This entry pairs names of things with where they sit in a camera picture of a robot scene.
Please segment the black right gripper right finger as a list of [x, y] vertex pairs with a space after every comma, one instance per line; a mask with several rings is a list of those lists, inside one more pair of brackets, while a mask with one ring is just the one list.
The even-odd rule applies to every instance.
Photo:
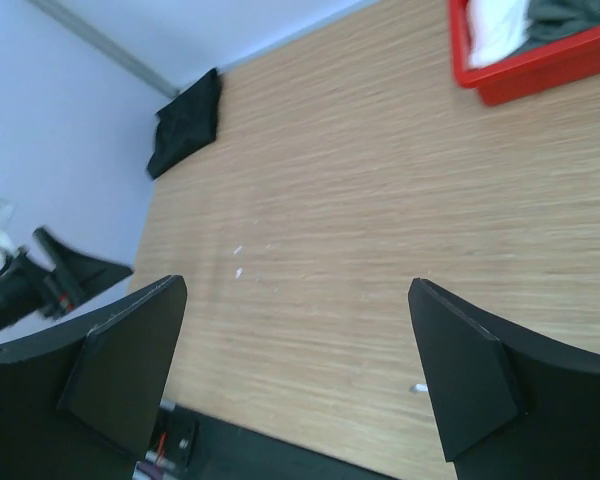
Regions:
[[416, 278], [408, 304], [446, 461], [460, 479], [600, 479], [600, 354]]

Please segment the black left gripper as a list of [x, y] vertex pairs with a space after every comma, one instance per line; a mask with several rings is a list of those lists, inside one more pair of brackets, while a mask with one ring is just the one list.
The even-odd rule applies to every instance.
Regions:
[[52, 261], [48, 270], [21, 247], [15, 254], [0, 248], [0, 330], [37, 311], [45, 318], [61, 318], [133, 274], [130, 266], [95, 258], [57, 240], [45, 227], [34, 239]]

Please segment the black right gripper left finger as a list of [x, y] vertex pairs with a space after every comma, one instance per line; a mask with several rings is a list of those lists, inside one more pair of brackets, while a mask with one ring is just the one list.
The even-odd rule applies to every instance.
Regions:
[[129, 479], [149, 448], [187, 302], [164, 277], [0, 345], [0, 479]]

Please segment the white t-shirt with print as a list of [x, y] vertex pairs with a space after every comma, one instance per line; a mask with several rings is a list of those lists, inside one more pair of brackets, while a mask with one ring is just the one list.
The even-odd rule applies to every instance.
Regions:
[[528, 40], [528, 7], [528, 0], [471, 0], [467, 3], [471, 68], [495, 64]]

